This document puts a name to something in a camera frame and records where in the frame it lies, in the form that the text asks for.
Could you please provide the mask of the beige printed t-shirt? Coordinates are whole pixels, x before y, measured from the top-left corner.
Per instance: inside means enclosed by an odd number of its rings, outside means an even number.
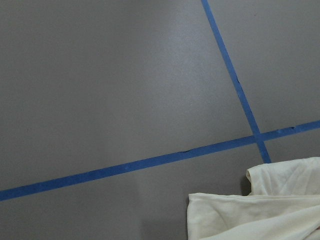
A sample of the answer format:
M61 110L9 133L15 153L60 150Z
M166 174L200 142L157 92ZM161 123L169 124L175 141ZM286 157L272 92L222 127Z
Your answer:
M190 240L317 240L320 237L320 159L249 168L247 196L192 193Z

